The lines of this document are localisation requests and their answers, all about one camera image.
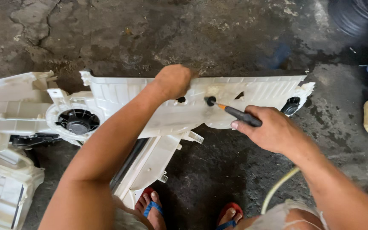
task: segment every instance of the hand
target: hand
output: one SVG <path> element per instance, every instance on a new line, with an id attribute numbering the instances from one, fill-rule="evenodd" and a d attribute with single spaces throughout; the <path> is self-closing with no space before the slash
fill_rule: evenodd
<path id="1" fill-rule="evenodd" d="M 289 156 L 317 145 L 291 119 L 274 107 L 247 106 L 248 112 L 262 121 L 261 127 L 252 127 L 233 121 L 231 127 L 246 134 L 259 147 Z"/>
<path id="2" fill-rule="evenodd" d="M 151 84 L 163 95 L 165 101 L 174 100 L 187 93 L 191 79 L 196 77 L 197 73 L 183 65 L 167 65 L 161 69 Z"/>

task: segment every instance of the blue flip-flop strap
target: blue flip-flop strap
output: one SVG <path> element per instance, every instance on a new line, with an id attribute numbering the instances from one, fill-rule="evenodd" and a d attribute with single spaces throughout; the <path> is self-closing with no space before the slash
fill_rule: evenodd
<path id="1" fill-rule="evenodd" d="M 235 227 L 236 226 L 236 223 L 234 220 L 230 220 L 226 223 L 223 223 L 222 225 L 218 226 L 216 228 L 216 230 L 224 230 L 225 228 L 229 227 L 229 226 L 232 226 L 232 227 Z"/>
<path id="2" fill-rule="evenodd" d="M 163 216 L 163 209 L 156 202 L 151 201 L 150 204 L 148 204 L 146 210 L 143 213 L 143 215 L 145 217 L 148 216 L 148 213 L 150 212 L 150 210 L 151 210 L 152 207 L 155 207 L 160 212 L 161 216 Z"/>

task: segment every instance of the black screwdriver handle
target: black screwdriver handle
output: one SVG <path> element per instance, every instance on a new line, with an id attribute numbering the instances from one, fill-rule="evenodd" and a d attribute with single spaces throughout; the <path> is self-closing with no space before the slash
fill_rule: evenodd
<path id="1" fill-rule="evenodd" d="M 234 117 L 236 117 L 238 120 L 243 121 L 245 123 L 247 123 L 248 125 L 252 126 L 252 127 L 261 127 L 262 126 L 262 121 L 259 120 L 258 118 L 255 118 L 254 116 L 252 116 L 251 114 L 247 113 L 247 112 L 242 112 L 236 108 L 227 106 L 225 107 L 225 112 L 233 115 Z"/>

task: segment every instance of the flip-flop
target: flip-flop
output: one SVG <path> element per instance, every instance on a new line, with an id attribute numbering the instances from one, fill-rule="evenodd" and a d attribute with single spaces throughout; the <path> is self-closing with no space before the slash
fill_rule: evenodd
<path id="1" fill-rule="evenodd" d="M 143 197 L 144 194 L 147 194 L 147 196 L 151 199 L 151 193 L 154 192 L 154 189 L 152 189 L 151 187 L 147 187 L 146 189 L 144 189 L 143 193 L 141 194 L 140 197 Z M 163 209 L 154 201 L 150 201 L 150 203 L 148 204 L 147 208 L 145 209 L 143 215 L 144 217 L 147 218 L 148 213 L 150 212 L 151 208 L 155 207 L 161 214 L 161 216 L 163 216 Z"/>
<path id="2" fill-rule="evenodd" d="M 232 226 L 232 227 L 235 227 L 236 226 L 236 223 L 235 223 L 234 220 L 230 220 L 230 221 L 228 221 L 226 223 L 223 223 L 223 224 L 219 225 L 222 217 L 224 217 L 225 213 L 230 208 L 235 209 L 235 215 L 234 216 L 236 216 L 238 213 L 241 213 L 242 217 L 244 217 L 244 213 L 242 211 L 242 208 L 238 204 L 236 204 L 234 202 L 229 202 L 228 204 L 226 204 L 222 208 L 222 210 L 220 212 L 220 215 L 219 215 L 218 221 L 217 221 L 217 228 L 216 228 L 216 230 L 224 230 L 225 228 L 227 228 L 229 226 Z"/>

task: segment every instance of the yellow hose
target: yellow hose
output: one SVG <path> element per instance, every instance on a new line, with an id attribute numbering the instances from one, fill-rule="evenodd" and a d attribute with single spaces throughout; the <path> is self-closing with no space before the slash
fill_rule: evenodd
<path id="1" fill-rule="evenodd" d="M 279 189 L 279 187 L 281 187 L 283 183 L 285 183 L 285 181 L 289 180 L 299 171 L 300 169 L 298 167 L 293 167 L 287 174 L 285 174 L 280 180 L 278 180 L 278 182 L 276 182 L 276 184 L 271 188 L 271 190 L 269 190 L 262 204 L 261 215 L 264 215 L 266 213 L 269 201 L 271 201 L 273 194 L 275 194 L 275 192 Z"/>

